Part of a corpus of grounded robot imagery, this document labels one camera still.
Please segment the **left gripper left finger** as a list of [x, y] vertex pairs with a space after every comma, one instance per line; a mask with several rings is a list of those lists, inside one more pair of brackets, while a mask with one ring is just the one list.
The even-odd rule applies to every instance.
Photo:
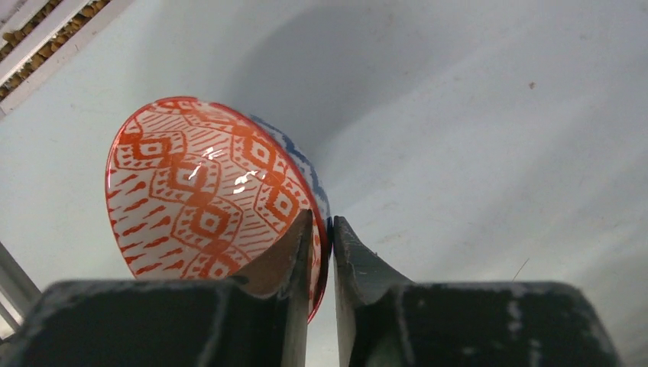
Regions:
[[3, 366], [302, 366], [313, 214], [222, 280], [62, 281]]

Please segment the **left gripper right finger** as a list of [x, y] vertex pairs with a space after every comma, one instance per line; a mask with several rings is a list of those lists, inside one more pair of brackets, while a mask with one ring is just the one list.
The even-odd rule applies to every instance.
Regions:
[[553, 281], [415, 282], [334, 218], [342, 366], [620, 366], [595, 309]]

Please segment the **blue zigzag orange-inside bowl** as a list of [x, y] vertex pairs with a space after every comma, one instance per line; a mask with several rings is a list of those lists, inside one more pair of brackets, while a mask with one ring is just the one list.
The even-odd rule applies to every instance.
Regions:
[[257, 116], [188, 96], [142, 106], [109, 149], [105, 201], [140, 280], [227, 278], [311, 210], [309, 311], [319, 309], [332, 251], [329, 200], [302, 150]]

